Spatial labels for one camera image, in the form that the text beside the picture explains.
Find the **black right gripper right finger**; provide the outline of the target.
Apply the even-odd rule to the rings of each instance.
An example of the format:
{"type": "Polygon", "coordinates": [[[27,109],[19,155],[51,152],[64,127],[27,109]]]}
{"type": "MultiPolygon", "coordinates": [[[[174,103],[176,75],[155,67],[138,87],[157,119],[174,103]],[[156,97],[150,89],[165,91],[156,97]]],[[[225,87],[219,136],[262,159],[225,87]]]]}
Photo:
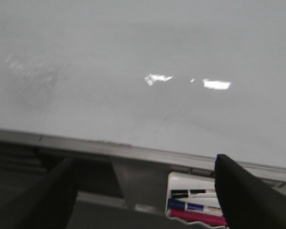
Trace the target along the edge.
{"type": "Polygon", "coordinates": [[[286,196],[272,189],[237,162],[218,154],[215,190],[231,229],[286,229],[286,196]]]}

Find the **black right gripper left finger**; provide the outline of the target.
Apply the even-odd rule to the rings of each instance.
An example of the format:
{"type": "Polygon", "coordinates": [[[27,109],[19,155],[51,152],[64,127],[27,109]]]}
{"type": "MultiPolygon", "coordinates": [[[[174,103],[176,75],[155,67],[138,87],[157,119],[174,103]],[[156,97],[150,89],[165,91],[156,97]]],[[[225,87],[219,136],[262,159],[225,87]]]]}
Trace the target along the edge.
{"type": "Polygon", "coordinates": [[[0,207],[0,229],[64,229],[78,188],[74,160],[62,160],[39,182],[0,207]]]}

